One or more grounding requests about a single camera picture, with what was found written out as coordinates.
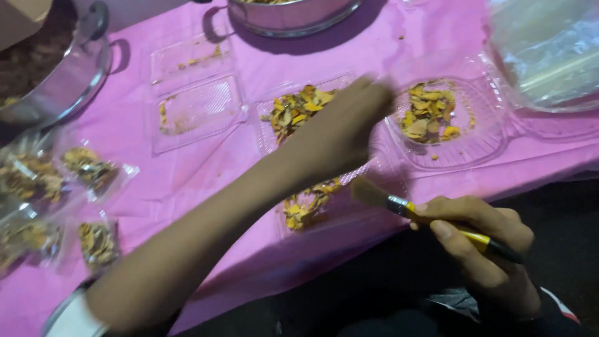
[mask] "metal pot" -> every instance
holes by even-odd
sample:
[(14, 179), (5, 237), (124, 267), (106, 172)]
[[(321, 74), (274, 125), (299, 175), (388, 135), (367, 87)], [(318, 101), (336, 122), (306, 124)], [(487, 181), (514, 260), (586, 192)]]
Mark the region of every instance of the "metal pot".
[(231, 17), (257, 34), (299, 37), (345, 19), (362, 4), (362, 0), (293, 0), (279, 4), (228, 0), (228, 3)]
[(42, 128), (89, 102), (110, 70), (111, 53), (105, 36), (108, 18), (108, 6), (95, 1), (77, 21), (62, 61), (35, 89), (1, 108), (0, 121)]

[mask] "white sleeve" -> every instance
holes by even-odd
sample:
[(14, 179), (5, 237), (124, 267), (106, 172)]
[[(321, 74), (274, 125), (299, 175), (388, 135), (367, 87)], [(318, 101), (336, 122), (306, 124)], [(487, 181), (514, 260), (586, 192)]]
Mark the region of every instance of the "white sleeve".
[(44, 325), (43, 337), (101, 337), (108, 326), (93, 316), (79, 288), (62, 302)]

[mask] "person's forearm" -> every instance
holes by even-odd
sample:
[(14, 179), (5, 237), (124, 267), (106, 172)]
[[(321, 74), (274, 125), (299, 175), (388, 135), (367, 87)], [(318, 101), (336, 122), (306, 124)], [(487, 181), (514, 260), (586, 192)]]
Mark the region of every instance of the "person's forearm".
[(183, 306), (254, 222), (304, 187), (300, 177), (292, 178), (291, 163), (276, 156), (260, 160), (99, 279), (86, 294), (95, 317), (114, 331), (130, 331)]

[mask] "pink tablecloth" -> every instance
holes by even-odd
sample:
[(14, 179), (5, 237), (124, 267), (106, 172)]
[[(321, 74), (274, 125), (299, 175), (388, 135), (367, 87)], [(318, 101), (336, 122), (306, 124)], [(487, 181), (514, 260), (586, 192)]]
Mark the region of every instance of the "pink tablecloth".
[[(246, 101), (285, 80), (303, 79), (306, 73), (340, 68), (356, 74), (385, 73), (394, 62), (435, 50), (459, 47), (470, 53), (482, 48), (486, 31), (483, 1), (428, 0), (413, 8), (400, 0), (364, 2), (348, 20), (302, 40), (271, 40), (243, 30), (231, 35)], [(112, 2), (116, 17), (120, 11), (134, 10), (118, 3)], [(76, 122), (80, 136), (91, 140), (104, 156), (140, 166), (141, 173), (106, 205), (108, 213), (119, 219), (125, 251), (134, 249), (260, 158), (255, 131), (248, 125), (158, 157), (151, 156), (144, 135), (141, 65), (147, 55), (142, 53), (143, 46), (156, 37), (201, 25), (204, 13), (212, 6), (186, 4), (113, 33), (111, 40), (120, 40), (116, 45), (129, 46), (129, 64), (115, 70)], [(116, 65), (128, 53), (115, 48), (115, 54)], [(599, 126), (593, 116), (584, 123)], [(498, 197), (586, 169), (599, 158), (598, 142), (550, 143), (520, 137), (511, 140), (501, 156), (475, 168), (425, 173), (405, 165), (403, 174), (416, 202), (440, 194)], [(356, 221), (283, 237), (274, 212), (268, 212), (221, 259), (184, 309), (173, 332), (306, 282), (398, 230), (390, 222)], [(72, 252), (69, 259), (72, 267), (58, 275), (53, 270), (22, 266), (1, 281), (3, 335), (39, 334), (53, 308), (86, 277), (78, 252)]]

